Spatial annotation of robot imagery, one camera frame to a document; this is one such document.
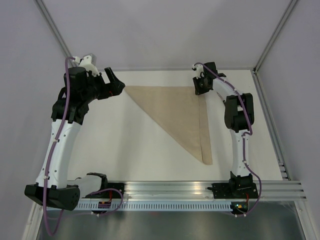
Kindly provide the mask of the black handled steel fork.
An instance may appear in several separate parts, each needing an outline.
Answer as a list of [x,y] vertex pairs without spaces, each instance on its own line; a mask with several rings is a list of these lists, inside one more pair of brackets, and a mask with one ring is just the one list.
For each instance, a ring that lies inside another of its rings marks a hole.
[[223,104],[226,104],[226,96],[222,93],[216,92],[217,95],[219,96],[219,98],[221,99],[221,101],[223,102]]

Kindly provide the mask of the beige cloth napkin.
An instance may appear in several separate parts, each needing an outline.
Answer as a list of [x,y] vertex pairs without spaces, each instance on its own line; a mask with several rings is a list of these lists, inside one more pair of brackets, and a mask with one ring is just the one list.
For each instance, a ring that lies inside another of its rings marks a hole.
[[181,147],[213,164],[207,104],[191,86],[127,86],[126,93]]

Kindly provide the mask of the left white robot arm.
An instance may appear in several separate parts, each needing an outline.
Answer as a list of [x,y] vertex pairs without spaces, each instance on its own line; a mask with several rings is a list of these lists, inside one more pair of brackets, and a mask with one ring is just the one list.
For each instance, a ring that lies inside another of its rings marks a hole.
[[84,177],[68,180],[73,146],[89,104],[118,96],[125,88],[110,67],[104,71],[109,83],[104,82],[101,73],[93,75],[79,66],[69,68],[63,76],[70,83],[60,90],[52,106],[51,136],[44,163],[35,183],[26,185],[24,190],[26,197],[43,207],[72,211],[81,198],[90,194],[104,198],[109,193],[107,176],[102,173],[89,172]]

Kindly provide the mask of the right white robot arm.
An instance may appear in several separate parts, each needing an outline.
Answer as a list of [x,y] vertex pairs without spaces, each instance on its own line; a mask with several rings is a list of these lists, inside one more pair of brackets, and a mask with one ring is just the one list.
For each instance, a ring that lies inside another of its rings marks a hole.
[[210,188],[216,199],[256,199],[259,194],[253,182],[253,174],[248,170],[249,136],[253,134],[255,121],[254,101],[251,93],[236,89],[227,76],[219,73],[214,62],[195,63],[192,79],[196,95],[215,91],[224,104],[224,124],[229,129],[232,142],[232,167],[228,183],[214,183]]

